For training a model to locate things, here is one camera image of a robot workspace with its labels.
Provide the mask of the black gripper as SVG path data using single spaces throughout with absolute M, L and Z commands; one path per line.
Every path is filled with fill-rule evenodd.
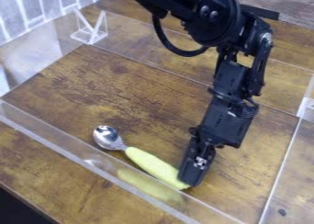
M 190 128 L 191 139 L 179 167 L 178 179 L 190 186 L 198 186 L 216 156 L 215 147 L 239 148 L 259 105 L 251 97 L 240 99 L 212 93 L 202 123 Z

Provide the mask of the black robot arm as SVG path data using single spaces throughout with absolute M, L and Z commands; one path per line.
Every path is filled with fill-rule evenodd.
M 158 38 L 166 48 L 183 57 L 218 52 L 212 100 L 202 123 L 190 130 L 191 139 L 180 164 L 178 179 L 191 186 L 200 184 L 216 156 L 216 149 L 239 147 L 259 104 L 263 75 L 272 49 L 270 25 L 242 7 L 238 0 L 135 0 L 152 15 Z M 196 50 L 176 48 L 166 37 L 160 20 L 174 16 L 190 37 L 200 44 Z

